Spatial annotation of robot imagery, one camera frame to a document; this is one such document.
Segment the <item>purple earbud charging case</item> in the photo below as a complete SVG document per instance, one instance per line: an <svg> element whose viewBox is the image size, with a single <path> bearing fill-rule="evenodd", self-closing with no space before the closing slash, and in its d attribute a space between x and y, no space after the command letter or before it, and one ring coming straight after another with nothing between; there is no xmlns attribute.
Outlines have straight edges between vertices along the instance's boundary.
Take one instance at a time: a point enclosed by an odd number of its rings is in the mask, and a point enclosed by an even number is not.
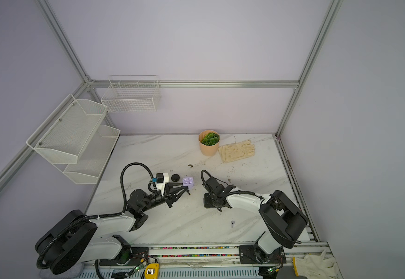
<svg viewBox="0 0 405 279"><path fill-rule="evenodd" d="M194 186L194 178L193 177L184 177L182 179L183 186L191 188Z"/></svg>

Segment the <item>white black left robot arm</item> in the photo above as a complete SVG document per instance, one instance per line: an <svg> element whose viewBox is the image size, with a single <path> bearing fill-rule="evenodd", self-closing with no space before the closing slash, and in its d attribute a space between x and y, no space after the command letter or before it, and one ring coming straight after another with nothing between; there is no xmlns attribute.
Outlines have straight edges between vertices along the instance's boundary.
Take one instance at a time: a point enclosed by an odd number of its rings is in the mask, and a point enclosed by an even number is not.
<svg viewBox="0 0 405 279"><path fill-rule="evenodd" d="M126 193L125 172L140 166L150 177L148 191L134 190ZM36 266L49 269L54 275L62 274L80 262L114 260L122 265L132 256L131 245L121 236L122 232L138 230L148 219L146 211L177 202L194 187L194 179L178 179L167 173L153 174L143 163L126 165L120 175L123 208L121 212L86 215L81 210L70 211L35 245L39 257Z"/></svg>

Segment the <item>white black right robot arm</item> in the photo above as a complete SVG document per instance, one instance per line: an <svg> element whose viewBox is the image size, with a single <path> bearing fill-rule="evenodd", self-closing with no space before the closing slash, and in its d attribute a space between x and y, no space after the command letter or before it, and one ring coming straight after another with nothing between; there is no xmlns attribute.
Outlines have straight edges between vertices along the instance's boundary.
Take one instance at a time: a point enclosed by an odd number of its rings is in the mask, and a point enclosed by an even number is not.
<svg viewBox="0 0 405 279"><path fill-rule="evenodd" d="M202 179L202 185L208 192L204 195L207 208L241 209L262 219L266 231L254 244L256 255L268 256L280 247L290 249L300 243L299 237L308 225L308 218L284 192L275 190L271 194L258 194L237 189L234 185L225 187L213 176Z"/></svg>

